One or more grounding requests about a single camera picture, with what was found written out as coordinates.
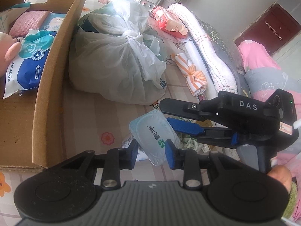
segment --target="person's hand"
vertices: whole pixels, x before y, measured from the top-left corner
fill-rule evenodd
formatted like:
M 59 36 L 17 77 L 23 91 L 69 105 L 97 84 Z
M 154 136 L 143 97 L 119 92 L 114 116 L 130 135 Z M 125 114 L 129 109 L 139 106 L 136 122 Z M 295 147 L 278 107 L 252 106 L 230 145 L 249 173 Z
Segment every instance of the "person's hand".
M 292 174 L 286 166 L 277 165 L 273 167 L 272 170 L 268 173 L 268 176 L 281 182 L 287 189 L 288 193 L 290 193 L 292 186 Z

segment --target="white cable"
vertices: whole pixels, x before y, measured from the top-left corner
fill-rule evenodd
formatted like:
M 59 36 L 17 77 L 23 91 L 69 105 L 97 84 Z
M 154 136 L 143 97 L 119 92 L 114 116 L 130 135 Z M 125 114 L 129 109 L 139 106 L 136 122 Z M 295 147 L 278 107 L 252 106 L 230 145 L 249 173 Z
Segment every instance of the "white cable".
M 287 218 L 282 217 L 281 219 L 282 219 L 282 221 L 284 221 L 284 222 L 286 222 L 286 223 L 289 223 L 290 225 L 293 225 L 293 226 L 301 226 L 301 225 L 299 225 L 299 224 L 297 224 L 297 223 L 295 223 L 295 222 L 293 222 L 293 221 L 291 221 L 291 220 L 288 220 Z
M 301 119 L 294 122 L 294 129 L 301 127 Z

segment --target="knotted plastic bag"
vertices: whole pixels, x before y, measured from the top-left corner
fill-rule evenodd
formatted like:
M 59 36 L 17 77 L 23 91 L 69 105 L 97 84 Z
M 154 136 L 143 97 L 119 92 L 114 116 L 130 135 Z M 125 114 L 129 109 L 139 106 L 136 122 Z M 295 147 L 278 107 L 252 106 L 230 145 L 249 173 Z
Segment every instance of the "knotted plastic bag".
M 148 17 L 133 0 L 116 0 L 84 16 L 70 45 L 69 76 L 75 88 L 127 104 L 150 105 L 161 98 L 166 63 L 158 59 L 160 39 L 143 34 Z

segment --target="blue wet wipes package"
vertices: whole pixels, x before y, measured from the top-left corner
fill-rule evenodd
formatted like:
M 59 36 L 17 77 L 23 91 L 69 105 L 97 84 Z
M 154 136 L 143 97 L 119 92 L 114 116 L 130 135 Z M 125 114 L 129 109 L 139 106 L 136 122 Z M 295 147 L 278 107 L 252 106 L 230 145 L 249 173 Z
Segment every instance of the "blue wet wipes package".
M 65 17 L 66 14 L 50 13 L 41 25 L 40 30 L 58 31 Z
M 18 55 L 8 66 L 3 99 L 38 88 L 43 68 L 57 31 L 29 30 Z

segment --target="red snack package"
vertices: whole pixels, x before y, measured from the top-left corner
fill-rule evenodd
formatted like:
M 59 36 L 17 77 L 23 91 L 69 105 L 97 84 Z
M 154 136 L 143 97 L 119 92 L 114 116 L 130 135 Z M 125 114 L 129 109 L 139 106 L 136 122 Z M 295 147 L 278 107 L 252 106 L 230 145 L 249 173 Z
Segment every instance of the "red snack package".
M 179 17 L 164 7 L 156 7 L 154 15 L 161 30 L 180 39 L 187 36 L 188 30 Z

